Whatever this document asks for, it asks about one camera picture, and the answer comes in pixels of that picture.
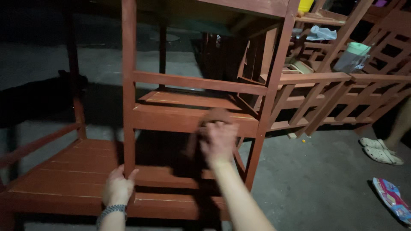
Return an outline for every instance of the chair backrest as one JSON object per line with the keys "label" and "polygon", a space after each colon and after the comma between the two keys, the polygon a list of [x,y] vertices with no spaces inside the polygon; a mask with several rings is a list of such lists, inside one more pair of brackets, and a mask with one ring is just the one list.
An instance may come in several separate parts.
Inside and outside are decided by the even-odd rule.
{"label": "chair backrest", "polygon": [[[268,131],[309,125],[322,107],[351,77],[345,73],[282,75]],[[279,116],[285,109],[296,109]]]}
{"label": "chair backrest", "polygon": [[411,71],[411,12],[393,9],[364,41],[373,46],[364,66],[368,74],[409,75]]}
{"label": "chair backrest", "polygon": [[350,90],[338,102],[347,106],[324,123],[372,123],[411,94],[408,76],[352,74],[352,77]]}

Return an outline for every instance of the wooden crossbar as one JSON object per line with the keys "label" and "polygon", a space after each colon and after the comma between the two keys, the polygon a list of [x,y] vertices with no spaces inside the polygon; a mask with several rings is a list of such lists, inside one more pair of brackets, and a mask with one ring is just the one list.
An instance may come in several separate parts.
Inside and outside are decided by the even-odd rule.
{"label": "wooden crossbar", "polygon": [[4,168],[10,164],[13,164],[19,161],[21,158],[25,157],[26,155],[34,152],[35,150],[41,148],[42,146],[64,136],[65,134],[79,129],[81,127],[80,123],[72,123],[70,125],[65,126],[64,128],[51,133],[47,136],[41,137],[38,140],[35,140],[31,143],[28,143],[22,147],[17,148],[15,151],[5,154],[0,158],[0,168]]}
{"label": "wooden crossbar", "polygon": [[178,76],[171,74],[134,71],[132,80],[134,82],[140,83],[155,83],[179,87],[203,88],[210,90],[248,93],[253,95],[267,94],[267,88],[261,85],[235,83],[214,79],[201,79],[196,77]]}

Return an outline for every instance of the green lid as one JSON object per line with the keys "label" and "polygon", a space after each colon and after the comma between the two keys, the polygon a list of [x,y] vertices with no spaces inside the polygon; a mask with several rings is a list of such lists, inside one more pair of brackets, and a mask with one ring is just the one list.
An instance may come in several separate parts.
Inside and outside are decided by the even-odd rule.
{"label": "green lid", "polygon": [[358,42],[348,43],[347,51],[356,55],[365,55],[371,47]]}

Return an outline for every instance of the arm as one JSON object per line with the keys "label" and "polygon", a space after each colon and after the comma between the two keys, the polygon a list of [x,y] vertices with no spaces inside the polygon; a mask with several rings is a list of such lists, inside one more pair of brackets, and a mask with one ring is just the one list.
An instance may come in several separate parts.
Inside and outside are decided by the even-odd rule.
{"label": "arm", "polygon": [[275,231],[231,164],[237,130],[238,125],[207,123],[200,130],[204,137],[201,150],[226,201],[234,229]]}
{"label": "arm", "polygon": [[[114,169],[107,179],[103,192],[103,203],[106,207],[113,205],[127,205],[134,188],[134,179],[139,170],[131,172],[128,180],[123,176],[124,165]],[[125,216],[123,212],[115,211],[107,214],[101,224],[99,231],[123,231],[125,230]]]}

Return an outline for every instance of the plastic pitcher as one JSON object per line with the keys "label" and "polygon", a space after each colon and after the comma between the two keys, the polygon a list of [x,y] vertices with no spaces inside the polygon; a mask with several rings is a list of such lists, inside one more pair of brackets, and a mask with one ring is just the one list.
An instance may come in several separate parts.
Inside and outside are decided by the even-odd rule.
{"label": "plastic pitcher", "polygon": [[348,43],[347,49],[334,65],[333,69],[337,72],[344,73],[354,73],[361,70],[364,67],[363,63],[368,58],[367,53],[370,48],[370,46],[357,42]]}

